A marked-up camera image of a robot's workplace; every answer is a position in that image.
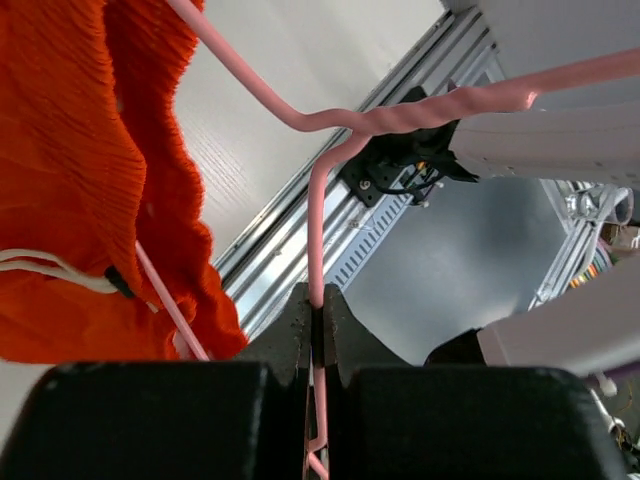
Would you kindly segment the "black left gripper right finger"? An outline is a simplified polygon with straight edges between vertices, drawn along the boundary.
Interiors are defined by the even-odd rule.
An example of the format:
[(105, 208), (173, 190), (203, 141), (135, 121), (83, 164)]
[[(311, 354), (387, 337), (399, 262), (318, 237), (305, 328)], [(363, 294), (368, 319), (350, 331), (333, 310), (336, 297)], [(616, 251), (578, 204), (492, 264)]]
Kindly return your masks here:
[(553, 368), (412, 366), (353, 315), (323, 308), (334, 479), (623, 479), (591, 394)]

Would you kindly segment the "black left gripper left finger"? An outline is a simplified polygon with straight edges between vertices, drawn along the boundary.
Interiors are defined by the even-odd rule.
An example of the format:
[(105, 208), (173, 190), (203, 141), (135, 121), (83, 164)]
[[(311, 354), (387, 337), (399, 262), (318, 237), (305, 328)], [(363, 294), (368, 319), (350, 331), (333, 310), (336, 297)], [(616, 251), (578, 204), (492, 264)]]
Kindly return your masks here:
[(301, 479), (311, 308), (229, 361), (71, 363), (29, 393), (1, 453), (5, 479)]

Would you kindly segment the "orange shorts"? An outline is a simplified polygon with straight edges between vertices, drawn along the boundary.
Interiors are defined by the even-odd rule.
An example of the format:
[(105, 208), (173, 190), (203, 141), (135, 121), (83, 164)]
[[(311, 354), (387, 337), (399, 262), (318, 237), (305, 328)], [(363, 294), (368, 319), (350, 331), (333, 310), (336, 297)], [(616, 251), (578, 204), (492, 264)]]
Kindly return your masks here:
[(173, 110), (195, 46), (164, 1), (2, 3), (3, 359), (177, 359), (138, 249), (208, 354), (246, 346)]

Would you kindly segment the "pink hanger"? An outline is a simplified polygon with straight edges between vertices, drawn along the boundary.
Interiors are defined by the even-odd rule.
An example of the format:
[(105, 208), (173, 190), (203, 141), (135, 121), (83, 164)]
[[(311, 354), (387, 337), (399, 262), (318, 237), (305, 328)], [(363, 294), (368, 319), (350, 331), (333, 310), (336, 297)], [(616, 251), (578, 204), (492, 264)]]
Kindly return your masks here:
[(451, 93), (419, 102), (376, 107), (367, 112), (333, 108), (306, 114), (282, 99), (192, 2), (173, 1), (170, 6), (245, 89), (285, 125), (303, 133), (329, 128), (346, 128), (351, 132), (342, 144), (322, 153), (311, 169), (307, 202), (307, 258), (310, 299), (316, 313), (324, 309), (323, 228), (328, 175), (332, 168), (359, 153), (372, 137), (439, 127), (482, 113), (524, 111), (544, 93), (618, 80), (639, 73), (639, 51), (628, 49), (487, 87), (459, 87)]

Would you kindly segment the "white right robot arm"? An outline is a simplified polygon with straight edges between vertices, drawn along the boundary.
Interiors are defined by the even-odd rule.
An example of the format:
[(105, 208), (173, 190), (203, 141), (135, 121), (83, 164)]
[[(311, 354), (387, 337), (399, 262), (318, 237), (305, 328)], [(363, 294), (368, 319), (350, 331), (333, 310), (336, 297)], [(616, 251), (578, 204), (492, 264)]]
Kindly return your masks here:
[[(639, 5), (483, 1), (507, 80), (451, 143), (483, 177), (639, 186)], [(639, 369), (639, 261), (472, 336), (486, 364), (586, 377)]]

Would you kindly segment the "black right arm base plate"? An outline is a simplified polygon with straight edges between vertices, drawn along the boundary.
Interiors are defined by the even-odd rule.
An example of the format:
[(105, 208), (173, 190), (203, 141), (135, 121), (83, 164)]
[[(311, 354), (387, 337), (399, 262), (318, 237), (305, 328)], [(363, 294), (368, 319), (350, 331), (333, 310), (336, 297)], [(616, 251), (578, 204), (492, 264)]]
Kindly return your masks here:
[(449, 149), (457, 126), (454, 120), (436, 128), (375, 136), (344, 164), (338, 177), (368, 208), (385, 195), (407, 195), (412, 205), (424, 205), (445, 178), (476, 183), (478, 177), (462, 167)]

